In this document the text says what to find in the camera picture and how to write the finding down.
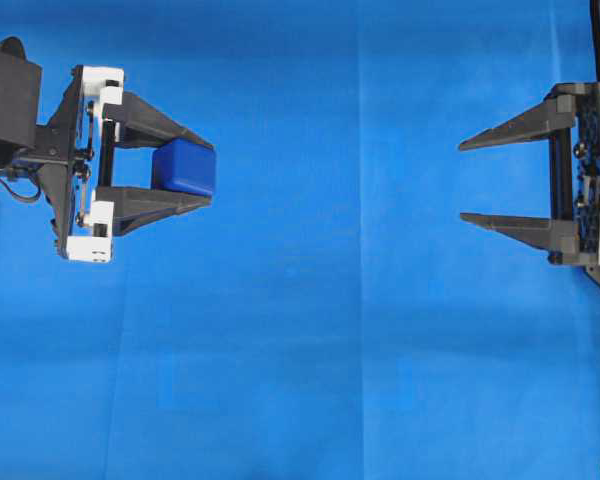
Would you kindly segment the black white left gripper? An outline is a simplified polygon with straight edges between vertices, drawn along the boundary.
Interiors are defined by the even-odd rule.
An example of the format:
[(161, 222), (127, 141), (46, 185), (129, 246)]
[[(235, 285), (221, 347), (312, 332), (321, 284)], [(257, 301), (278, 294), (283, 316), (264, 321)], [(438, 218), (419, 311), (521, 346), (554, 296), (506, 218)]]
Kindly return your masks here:
[(41, 161), (37, 178), (52, 208), (55, 247), (61, 257), (70, 261), (107, 263), (112, 259), (113, 235), (124, 236), (211, 204), (210, 197), (166, 190), (88, 190), (89, 163), (94, 152), (92, 132), (88, 133), (87, 145), (79, 146), (85, 116), (89, 118), (89, 128), (97, 128), (104, 141), (102, 153), (107, 165), (112, 164), (114, 143), (124, 149), (159, 148), (180, 139), (214, 149), (211, 143), (141, 97), (124, 92), (124, 80), (121, 68), (76, 66), (55, 113), (36, 131), (34, 157)]

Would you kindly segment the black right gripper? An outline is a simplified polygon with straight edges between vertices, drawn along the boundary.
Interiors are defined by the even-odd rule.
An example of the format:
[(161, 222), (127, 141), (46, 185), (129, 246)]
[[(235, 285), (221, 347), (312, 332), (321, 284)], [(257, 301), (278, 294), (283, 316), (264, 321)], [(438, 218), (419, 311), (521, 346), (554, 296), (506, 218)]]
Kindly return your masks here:
[(466, 212), (460, 218), (533, 248), (564, 253), (563, 263), (600, 265), (600, 83), (559, 83), (546, 98), (458, 149), (548, 139), (554, 219)]

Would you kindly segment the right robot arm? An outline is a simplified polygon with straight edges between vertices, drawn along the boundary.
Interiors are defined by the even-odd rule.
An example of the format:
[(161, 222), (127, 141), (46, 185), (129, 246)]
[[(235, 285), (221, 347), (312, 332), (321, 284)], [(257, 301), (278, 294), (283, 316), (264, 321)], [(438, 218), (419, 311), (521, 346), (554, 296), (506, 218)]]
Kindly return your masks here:
[(596, 79), (558, 83), (543, 101), (463, 141), (462, 151), (547, 141), (547, 218), (463, 213), (461, 219), (543, 250), (557, 266), (576, 266), (600, 287), (600, 1), (590, 4)]

